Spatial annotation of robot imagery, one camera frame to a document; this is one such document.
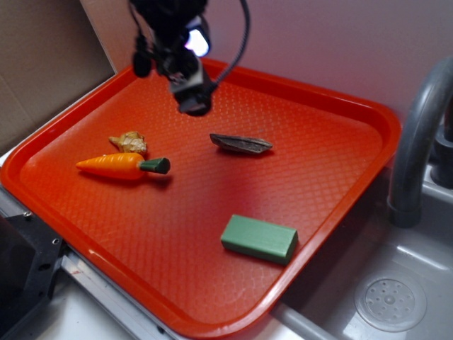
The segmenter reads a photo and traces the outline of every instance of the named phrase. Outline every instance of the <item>faucet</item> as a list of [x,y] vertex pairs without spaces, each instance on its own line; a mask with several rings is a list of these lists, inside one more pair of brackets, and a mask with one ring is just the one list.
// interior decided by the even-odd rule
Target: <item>faucet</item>
[[432,68],[404,124],[387,198],[393,225],[408,228],[420,222],[421,191],[432,149],[437,163],[430,172],[431,179],[439,186],[453,189],[452,97],[453,56]]

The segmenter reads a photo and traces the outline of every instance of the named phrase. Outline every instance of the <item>toy carrot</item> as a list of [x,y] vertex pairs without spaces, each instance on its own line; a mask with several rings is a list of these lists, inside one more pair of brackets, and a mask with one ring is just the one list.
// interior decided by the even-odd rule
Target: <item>toy carrot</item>
[[145,161],[137,153],[107,154],[104,156],[80,161],[76,164],[79,170],[114,179],[139,179],[144,171],[166,174],[170,170],[167,158]]

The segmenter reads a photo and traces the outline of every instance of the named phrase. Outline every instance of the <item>red tray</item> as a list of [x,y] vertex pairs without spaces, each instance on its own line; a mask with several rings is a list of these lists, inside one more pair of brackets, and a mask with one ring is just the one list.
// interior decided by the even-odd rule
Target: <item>red tray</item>
[[[211,77],[224,65],[205,61]],[[202,118],[177,112],[163,77],[131,69],[29,137],[0,172],[5,188],[174,331],[233,334],[260,319],[394,153],[387,108],[237,68]],[[76,162],[116,152],[108,141],[146,136],[167,176],[115,181]],[[270,152],[222,152],[210,133],[263,138]],[[287,266],[227,251],[233,214],[296,228]]]

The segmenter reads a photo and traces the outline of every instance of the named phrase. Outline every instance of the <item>drain strainer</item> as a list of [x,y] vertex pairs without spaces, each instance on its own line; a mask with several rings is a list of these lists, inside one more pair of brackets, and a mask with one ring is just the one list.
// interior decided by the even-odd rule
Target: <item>drain strainer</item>
[[370,325],[386,332],[402,332],[425,316],[426,297],[421,286],[399,272],[373,273],[355,290],[355,306]]

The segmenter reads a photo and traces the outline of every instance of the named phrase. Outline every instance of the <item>sink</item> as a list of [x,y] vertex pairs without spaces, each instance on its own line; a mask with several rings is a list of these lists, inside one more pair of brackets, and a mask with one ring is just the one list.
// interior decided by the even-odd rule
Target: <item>sink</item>
[[320,339],[452,338],[453,191],[425,182],[410,229],[388,222],[388,191],[384,170],[281,299]]

